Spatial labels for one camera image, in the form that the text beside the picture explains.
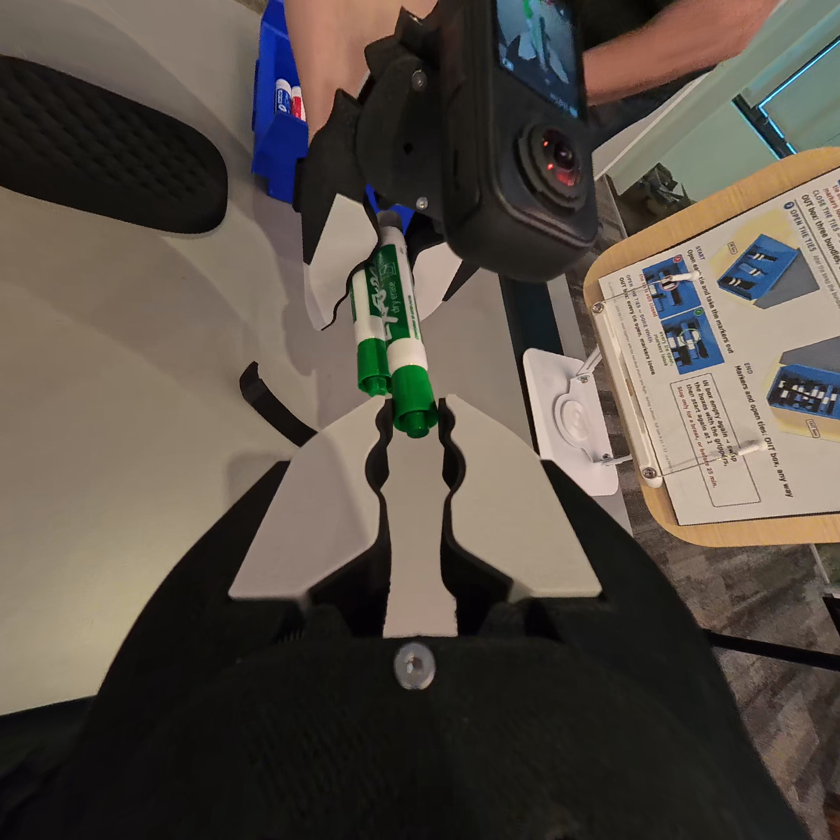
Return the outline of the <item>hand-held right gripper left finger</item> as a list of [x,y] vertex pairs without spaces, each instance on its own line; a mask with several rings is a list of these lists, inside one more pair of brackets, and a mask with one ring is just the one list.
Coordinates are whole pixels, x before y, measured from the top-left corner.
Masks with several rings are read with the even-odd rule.
[[236,573],[234,601],[310,601],[390,536],[387,469],[392,401],[372,397],[294,455]]

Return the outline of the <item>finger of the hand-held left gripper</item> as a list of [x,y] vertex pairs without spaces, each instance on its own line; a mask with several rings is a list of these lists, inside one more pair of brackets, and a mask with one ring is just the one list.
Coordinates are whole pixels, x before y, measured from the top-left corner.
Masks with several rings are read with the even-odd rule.
[[303,268],[303,294],[311,325],[325,330],[348,293],[353,273],[379,244],[379,228],[363,203],[336,195],[314,256]]
[[452,298],[477,273],[478,266],[456,255],[434,226],[408,227],[406,246],[416,311],[423,321]]

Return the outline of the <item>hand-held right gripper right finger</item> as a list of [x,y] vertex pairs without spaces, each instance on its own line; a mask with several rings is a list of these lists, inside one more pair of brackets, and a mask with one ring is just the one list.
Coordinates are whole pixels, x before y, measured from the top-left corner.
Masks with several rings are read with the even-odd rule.
[[456,395],[440,403],[452,471],[444,545],[492,602],[594,598],[592,565],[543,463],[519,436]]

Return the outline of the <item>green dry erase marker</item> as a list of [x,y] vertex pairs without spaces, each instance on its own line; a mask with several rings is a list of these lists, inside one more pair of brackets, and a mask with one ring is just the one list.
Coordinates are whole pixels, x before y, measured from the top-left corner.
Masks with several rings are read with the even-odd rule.
[[437,425],[438,410],[429,379],[402,220],[398,213],[381,211],[377,222],[380,246],[374,254],[373,267],[380,284],[394,426],[409,438],[425,438]]
[[387,396],[391,392],[391,374],[380,310],[380,284],[370,264],[353,274],[350,301],[358,387],[368,396]]

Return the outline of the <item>blue plastic bin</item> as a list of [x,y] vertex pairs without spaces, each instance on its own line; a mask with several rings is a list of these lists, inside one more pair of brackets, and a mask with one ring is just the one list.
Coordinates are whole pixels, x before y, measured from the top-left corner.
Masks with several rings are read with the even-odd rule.
[[[338,143],[348,145],[367,180],[366,195],[375,211],[391,208],[405,233],[417,212],[434,205],[428,190],[417,186],[422,163],[434,158],[428,138],[434,133],[434,73],[396,37],[367,49],[377,76],[368,77],[359,97],[341,96],[339,110],[350,127],[339,130]],[[308,128],[285,113],[274,113],[275,81],[283,77],[300,86],[292,54],[284,3],[268,2],[259,27],[259,53],[251,128],[251,171],[264,179],[268,195],[292,204],[298,163],[308,153]]]

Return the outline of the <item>black strap tie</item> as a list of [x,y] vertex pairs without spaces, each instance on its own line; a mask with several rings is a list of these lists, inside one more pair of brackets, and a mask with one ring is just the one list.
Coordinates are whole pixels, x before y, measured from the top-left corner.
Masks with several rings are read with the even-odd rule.
[[238,387],[241,396],[268,425],[295,446],[302,447],[318,431],[300,420],[270,390],[259,374],[259,365],[252,361],[240,375]]

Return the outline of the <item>person's left forearm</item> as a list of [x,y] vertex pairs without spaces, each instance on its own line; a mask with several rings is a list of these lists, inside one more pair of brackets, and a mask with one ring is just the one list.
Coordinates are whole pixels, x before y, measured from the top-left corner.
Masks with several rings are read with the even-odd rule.
[[645,26],[587,50],[585,92],[600,106],[740,56],[782,5],[777,1],[678,1]]

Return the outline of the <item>person's left hand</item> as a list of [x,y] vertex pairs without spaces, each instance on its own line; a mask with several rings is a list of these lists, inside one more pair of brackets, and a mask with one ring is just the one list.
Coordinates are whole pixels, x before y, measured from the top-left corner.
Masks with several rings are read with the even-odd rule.
[[425,18],[435,1],[286,1],[287,30],[309,138],[329,120],[337,90],[357,95],[366,46],[394,34],[402,9]]

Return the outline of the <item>white floor plate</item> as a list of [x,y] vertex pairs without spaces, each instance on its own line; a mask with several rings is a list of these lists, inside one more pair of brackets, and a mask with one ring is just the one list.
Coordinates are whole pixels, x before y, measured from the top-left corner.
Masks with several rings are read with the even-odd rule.
[[600,351],[578,360],[528,349],[522,357],[537,450],[591,497],[618,491],[610,435],[595,383]]

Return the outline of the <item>white clip bar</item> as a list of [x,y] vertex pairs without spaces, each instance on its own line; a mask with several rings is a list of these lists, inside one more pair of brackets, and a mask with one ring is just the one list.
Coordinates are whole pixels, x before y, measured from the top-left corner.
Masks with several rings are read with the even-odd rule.
[[608,315],[606,302],[598,301],[592,305],[591,317],[598,350],[612,382],[614,400],[637,472],[647,487],[659,489],[664,485],[664,476]]

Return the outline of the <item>wooden board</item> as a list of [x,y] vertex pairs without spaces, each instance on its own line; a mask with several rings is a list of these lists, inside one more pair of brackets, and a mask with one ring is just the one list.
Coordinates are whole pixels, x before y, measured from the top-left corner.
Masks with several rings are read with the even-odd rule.
[[[583,299],[590,320],[593,323],[592,305],[605,298],[600,280],[607,274],[719,227],[762,203],[838,169],[838,166],[837,147],[794,154],[611,246],[595,260],[585,275]],[[633,470],[653,519],[661,528],[684,542],[710,548],[838,542],[837,512],[681,526],[667,489],[664,486],[659,489],[646,486],[636,467]]]

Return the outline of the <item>person's black shirt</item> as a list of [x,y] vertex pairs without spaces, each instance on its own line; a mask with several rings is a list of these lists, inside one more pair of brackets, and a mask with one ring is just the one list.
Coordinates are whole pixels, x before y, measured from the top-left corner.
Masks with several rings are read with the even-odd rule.
[[584,51],[650,23],[671,1],[573,1]]

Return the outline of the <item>printed instruction sheet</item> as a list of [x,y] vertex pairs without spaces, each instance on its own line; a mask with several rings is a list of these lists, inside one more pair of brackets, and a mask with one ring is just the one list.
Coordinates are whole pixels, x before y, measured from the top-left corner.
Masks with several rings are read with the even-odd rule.
[[601,278],[681,526],[838,512],[838,169]]

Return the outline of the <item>frosted glass panel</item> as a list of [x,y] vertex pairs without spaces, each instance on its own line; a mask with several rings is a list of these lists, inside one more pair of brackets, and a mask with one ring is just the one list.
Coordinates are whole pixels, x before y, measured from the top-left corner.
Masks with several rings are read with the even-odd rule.
[[786,4],[738,58],[597,149],[595,175],[608,175],[623,193],[662,164],[700,200],[761,170],[776,155],[734,100],[762,100],[837,37],[837,6]]

